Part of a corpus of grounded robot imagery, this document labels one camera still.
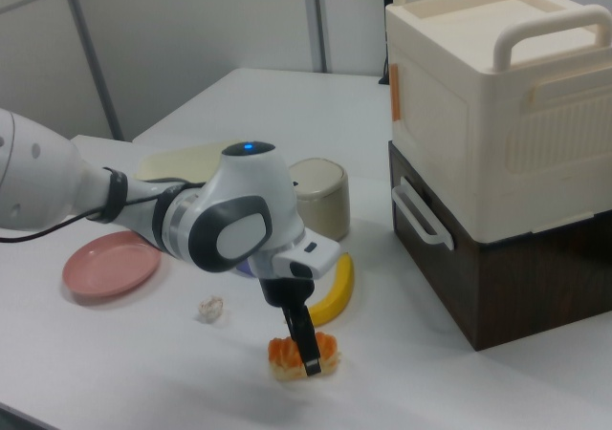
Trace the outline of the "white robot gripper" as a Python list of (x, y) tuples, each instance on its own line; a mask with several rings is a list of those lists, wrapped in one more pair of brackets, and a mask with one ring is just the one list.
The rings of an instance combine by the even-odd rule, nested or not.
[(306, 306), (317, 280), (340, 256), (340, 244), (312, 230), (283, 247), (260, 249), (247, 259), (250, 274), (262, 279), (267, 303), (283, 312), (291, 339), (296, 343), (307, 376), (321, 373), (320, 352), (311, 315)]

